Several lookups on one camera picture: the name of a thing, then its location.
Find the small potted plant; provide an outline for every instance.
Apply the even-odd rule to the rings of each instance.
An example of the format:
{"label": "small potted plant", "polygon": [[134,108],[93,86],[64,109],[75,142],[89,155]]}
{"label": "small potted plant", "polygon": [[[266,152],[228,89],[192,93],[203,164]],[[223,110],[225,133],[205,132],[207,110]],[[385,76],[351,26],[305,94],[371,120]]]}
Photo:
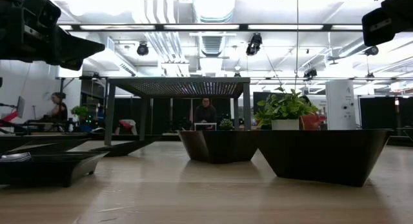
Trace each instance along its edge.
{"label": "small potted plant", "polygon": [[82,106],[75,106],[75,107],[71,110],[71,113],[72,113],[74,116],[79,117],[79,120],[78,120],[78,121],[80,121],[81,119],[84,119],[84,118],[87,117],[87,115],[88,115],[88,108],[87,108],[87,107],[82,107]]}
{"label": "small potted plant", "polygon": [[291,94],[285,93],[281,99],[273,94],[266,101],[259,101],[257,104],[264,109],[254,116],[259,121],[258,126],[272,125],[272,130],[299,130],[299,117],[317,111],[317,107],[309,105],[299,95],[300,92],[291,89]]}
{"label": "small potted plant", "polygon": [[232,126],[232,121],[229,119],[223,119],[221,124],[219,124],[219,128],[221,130],[232,130],[234,127]]}

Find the woman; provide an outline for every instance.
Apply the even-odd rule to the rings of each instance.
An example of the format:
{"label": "woman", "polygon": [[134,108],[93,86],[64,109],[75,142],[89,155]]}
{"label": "woman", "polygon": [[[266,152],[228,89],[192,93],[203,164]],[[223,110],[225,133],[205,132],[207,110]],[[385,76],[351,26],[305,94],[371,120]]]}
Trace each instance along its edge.
{"label": "woman", "polygon": [[[307,96],[301,97],[308,105],[312,105]],[[316,113],[311,113],[300,117],[301,130],[319,130],[321,119]]]}
{"label": "woman", "polygon": [[209,98],[202,99],[202,105],[199,105],[195,110],[195,122],[196,123],[217,123],[217,111],[215,107],[211,105]]}
{"label": "woman", "polygon": [[66,94],[65,93],[60,93],[60,92],[54,92],[52,94],[51,100],[55,107],[50,111],[50,117],[53,120],[58,120],[58,121],[67,121],[68,118],[68,112],[67,112],[67,106],[63,102],[63,100],[66,99]]}

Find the computer monitor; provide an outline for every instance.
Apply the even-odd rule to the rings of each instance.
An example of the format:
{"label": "computer monitor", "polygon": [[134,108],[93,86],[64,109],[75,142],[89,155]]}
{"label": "computer monitor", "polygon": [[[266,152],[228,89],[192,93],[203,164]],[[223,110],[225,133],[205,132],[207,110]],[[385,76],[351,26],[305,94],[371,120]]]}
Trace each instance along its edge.
{"label": "computer monitor", "polygon": [[25,111],[25,100],[23,97],[19,96],[19,101],[17,102],[17,113],[20,118],[23,117],[23,112]]}

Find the white column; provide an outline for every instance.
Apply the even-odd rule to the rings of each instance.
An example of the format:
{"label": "white column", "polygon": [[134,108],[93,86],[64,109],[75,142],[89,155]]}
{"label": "white column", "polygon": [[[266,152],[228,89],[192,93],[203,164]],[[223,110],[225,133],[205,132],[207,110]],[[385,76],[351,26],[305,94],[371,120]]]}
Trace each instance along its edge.
{"label": "white column", "polygon": [[355,130],[353,81],[329,81],[326,83],[327,125],[329,130]]}

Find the green plant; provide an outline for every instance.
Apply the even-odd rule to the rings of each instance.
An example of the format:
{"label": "green plant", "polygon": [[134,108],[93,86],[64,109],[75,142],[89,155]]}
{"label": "green plant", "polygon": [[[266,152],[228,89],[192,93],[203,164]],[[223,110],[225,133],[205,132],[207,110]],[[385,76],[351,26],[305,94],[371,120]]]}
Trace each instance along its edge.
{"label": "green plant", "polygon": [[232,130],[232,121],[229,119],[223,119],[221,124],[219,124],[219,127],[222,130]]}
{"label": "green plant", "polygon": [[88,108],[87,107],[81,107],[81,106],[75,106],[72,110],[71,113],[73,115],[76,115],[80,118],[82,117],[87,117],[88,115]]}
{"label": "green plant", "polygon": [[259,121],[258,126],[271,125],[271,121],[277,119],[298,119],[317,111],[317,107],[307,104],[299,95],[300,92],[291,89],[291,94],[284,94],[282,99],[273,94],[269,95],[266,101],[259,101],[257,104],[264,109],[259,110],[254,116]]}

